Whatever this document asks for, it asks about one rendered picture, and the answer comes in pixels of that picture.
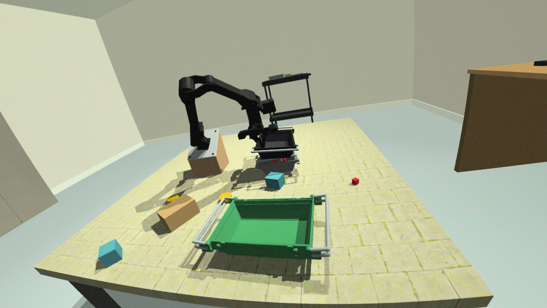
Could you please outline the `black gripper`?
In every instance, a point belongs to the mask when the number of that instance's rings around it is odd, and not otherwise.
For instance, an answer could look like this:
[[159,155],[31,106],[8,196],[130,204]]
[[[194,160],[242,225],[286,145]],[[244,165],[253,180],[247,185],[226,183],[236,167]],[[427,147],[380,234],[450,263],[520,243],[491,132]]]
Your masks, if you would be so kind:
[[[255,118],[251,118],[251,119],[248,119],[249,120],[249,123],[256,123],[256,120],[259,120],[260,123],[262,123],[262,118],[261,116],[258,116],[258,117],[255,117]],[[266,136],[268,135],[268,131],[270,133],[274,133],[274,132],[278,132],[278,126],[276,123],[272,124],[272,125],[269,125],[269,127],[265,127],[263,131],[261,131],[260,133],[262,133],[262,142],[263,142],[263,147],[265,147],[265,138]],[[245,139],[245,137],[249,135],[247,130],[241,130],[239,131],[238,133],[238,139],[239,140],[242,140],[242,139]],[[258,136],[252,136],[252,137],[249,137],[250,140],[254,140],[256,143],[257,143],[257,140],[258,140]]]

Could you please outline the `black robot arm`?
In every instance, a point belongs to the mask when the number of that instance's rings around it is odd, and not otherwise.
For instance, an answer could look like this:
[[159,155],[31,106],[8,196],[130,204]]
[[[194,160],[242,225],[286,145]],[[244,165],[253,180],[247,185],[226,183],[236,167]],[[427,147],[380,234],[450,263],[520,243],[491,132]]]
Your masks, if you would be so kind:
[[[199,83],[203,85],[195,89],[195,84]],[[179,80],[179,97],[185,104],[188,114],[190,145],[198,146],[198,150],[208,150],[210,145],[210,138],[206,138],[204,135],[203,122],[198,121],[195,105],[195,98],[199,98],[207,92],[215,92],[235,100],[242,106],[242,110],[247,110],[248,119],[260,116],[259,111],[263,114],[275,112],[273,98],[261,101],[260,97],[252,90],[237,89],[233,85],[214,78],[212,75],[183,77]],[[247,132],[252,137],[260,135],[263,130],[263,124],[256,120],[256,123],[249,123]]]

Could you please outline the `teal cube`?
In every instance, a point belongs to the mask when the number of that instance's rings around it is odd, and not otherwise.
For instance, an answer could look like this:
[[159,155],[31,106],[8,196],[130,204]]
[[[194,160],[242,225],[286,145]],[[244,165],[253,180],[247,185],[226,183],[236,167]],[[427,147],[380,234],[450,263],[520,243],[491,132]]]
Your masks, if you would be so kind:
[[267,183],[267,188],[280,189],[285,184],[284,173],[270,172],[265,177],[265,182]]
[[98,259],[105,268],[122,260],[122,247],[116,239],[99,247]]

